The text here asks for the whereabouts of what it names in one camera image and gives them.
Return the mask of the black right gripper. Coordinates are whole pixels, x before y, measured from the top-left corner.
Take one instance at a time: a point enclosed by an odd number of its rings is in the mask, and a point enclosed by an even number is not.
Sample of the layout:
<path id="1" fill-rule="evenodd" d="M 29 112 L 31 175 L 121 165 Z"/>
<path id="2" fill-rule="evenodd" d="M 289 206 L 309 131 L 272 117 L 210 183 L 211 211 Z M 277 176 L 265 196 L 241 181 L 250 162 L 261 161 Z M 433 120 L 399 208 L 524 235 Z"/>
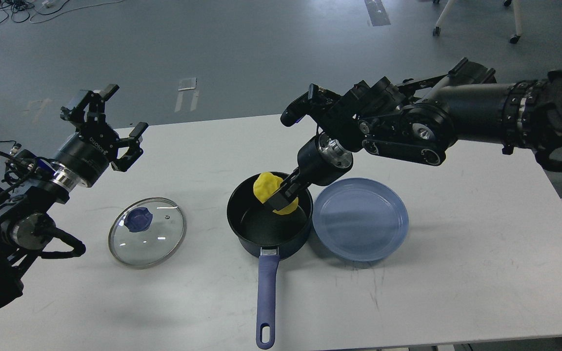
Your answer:
<path id="1" fill-rule="evenodd" d="M 353 167 L 353 154 L 326 133 L 310 138 L 298 151 L 298 171 L 271 172 L 267 179 L 278 187 L 267 195 L 263 206 L 270 211 L 311 210 L 307 184 L 328 186 Z"/>

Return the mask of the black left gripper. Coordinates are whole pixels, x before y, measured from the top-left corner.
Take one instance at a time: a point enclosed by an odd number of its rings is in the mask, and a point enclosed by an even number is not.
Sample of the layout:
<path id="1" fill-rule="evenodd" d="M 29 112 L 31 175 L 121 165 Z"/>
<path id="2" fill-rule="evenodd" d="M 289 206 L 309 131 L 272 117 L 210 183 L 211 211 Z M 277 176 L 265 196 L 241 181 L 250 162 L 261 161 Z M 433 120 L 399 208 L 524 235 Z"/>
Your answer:
<path id="1" fill-rule="evenodd" d="M 107 123 L 105 103 L 118 91 L 117 84 L 103 90 L 80 90 L 60 108 L 60 118 L 71 123 L 71 134 L 56 151 L 53 160 L 80 176 L 84 187 L 91 188 L 109 164 L 114 171 L 125 173 L 143 154 L 142 134 L 147 122 L 139 122 L 127 138 Z"/>

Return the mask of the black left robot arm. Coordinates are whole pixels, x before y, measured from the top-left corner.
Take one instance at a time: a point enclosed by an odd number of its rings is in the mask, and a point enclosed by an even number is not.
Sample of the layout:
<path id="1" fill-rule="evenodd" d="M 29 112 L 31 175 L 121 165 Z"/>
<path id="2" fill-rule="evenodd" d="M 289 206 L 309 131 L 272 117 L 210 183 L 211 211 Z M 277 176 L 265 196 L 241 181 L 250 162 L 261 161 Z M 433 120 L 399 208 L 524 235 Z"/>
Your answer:
<path id="1" fill-rule="evenodd" d="M 60 117 L 75 127 L 53 157 L 40 157 L 14 143 L 0 151 L 0 309 L 22 296 L 22 277 L 37 258 L 80 257 L 85 245 L 49 216 L 76 186 L 90 188 L 112 167 L 124 173 L 143 154 L 139 122 L 127 137 L 108 124 L 105 104 L 118 91 L 80 90 Z"/>

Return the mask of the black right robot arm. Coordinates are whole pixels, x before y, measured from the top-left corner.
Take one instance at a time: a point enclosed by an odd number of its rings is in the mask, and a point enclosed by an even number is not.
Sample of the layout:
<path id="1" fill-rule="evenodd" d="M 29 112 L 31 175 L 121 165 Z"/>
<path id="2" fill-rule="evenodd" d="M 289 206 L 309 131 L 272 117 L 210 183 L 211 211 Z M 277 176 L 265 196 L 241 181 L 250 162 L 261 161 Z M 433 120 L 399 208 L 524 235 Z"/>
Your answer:
<path id="1" fill-rule="evenodd" d="M 466 58 L 448 73 L 393 84 L 383 77 L 345 94 L 311 84 L 281 114 L 284 126 L 311 117 L 321 129 L 299 150 L 297 168 L 264 200 L 281 210 L 310 185 L 328 186 L 353 153 L 439 166 L 458 140 L 530 149 L 543 169 L 562 173 L 562 69 L 547 78 L 497 83 L 495 70 Z"/>

